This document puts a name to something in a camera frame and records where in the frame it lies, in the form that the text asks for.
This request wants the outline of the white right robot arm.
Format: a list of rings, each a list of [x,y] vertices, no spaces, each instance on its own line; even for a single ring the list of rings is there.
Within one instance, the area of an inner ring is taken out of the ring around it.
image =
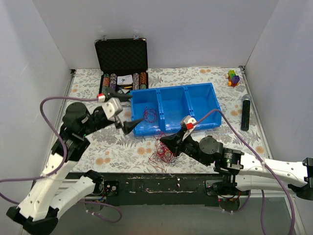
[[[286,189],[304,200],[313,199],[313,160],[284,162],[258,160],[240,150],[226,148],[212,136],[195,141],[191,136],[173,134],[160,139],[174,156],[186,154],[222,176],[220,181],[207,184],[212,195],[235,195],[240,191]]]

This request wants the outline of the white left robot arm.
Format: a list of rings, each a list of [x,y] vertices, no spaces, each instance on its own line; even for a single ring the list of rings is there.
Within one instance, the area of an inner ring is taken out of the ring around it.
[[[130,94],[112,91],[98,94],[91,101],[100,105],[90,113],[85,105],[87,99],[71,97],[73,103],[65,110],[61,129],[53,129],[57,140],[42,173],[33,178],[35,183],[28,195],[10,207],[6,215],[31,235],[49,235],[61,216],[73,205],[90,194],[103,194],[105,180],[101,173],[94,170],[84,173],[62,193],[56,192],[90,145],[88,135],[112,124],[127,135],[142,121],[121,122],[118,117],[123,110],[122,103],[131,98]]]

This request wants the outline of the black poker chip case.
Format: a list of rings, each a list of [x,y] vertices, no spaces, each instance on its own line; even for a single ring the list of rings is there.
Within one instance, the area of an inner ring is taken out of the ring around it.
[[[140,74],[148,69],[145,38],[96,40],[94,46],[101,70],[99,93],[102,91],[105,74],[125,76]]]

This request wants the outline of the blue three-compartment plastic bin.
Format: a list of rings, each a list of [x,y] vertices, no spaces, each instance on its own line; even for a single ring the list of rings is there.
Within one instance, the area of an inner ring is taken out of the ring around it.
[[[132,120],[144,118],[134,129],[137,137],[176,133],[185,116],[199,120],[220,109],[212,83],[150,88],[131,95]]]

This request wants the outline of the black handheld microphone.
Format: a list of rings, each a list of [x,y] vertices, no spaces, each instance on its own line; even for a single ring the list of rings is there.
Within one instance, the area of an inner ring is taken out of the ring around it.
[[[246,94],[242,98],[242,120],[241,120],[241,130],[248,131],[249,130],[249,120],[250,120],[250,103],[251,97]]]

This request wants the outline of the colourful toy block train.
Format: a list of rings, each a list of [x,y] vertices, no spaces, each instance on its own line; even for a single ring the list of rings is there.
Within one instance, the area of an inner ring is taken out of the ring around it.
[[[234,70],[229,70],[225,75],[225,78],[228,80],[228,86],[230,87],[236,87],[240,81],[240,77],[235,73]]]

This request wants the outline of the black metal base rail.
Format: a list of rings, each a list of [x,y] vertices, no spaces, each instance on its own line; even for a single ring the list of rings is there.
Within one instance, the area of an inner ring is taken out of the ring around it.
[[[90,198],[114,206],[205,205],[218,206],[214,183],[224,183],[218,174],[104,173],[104,186]]]

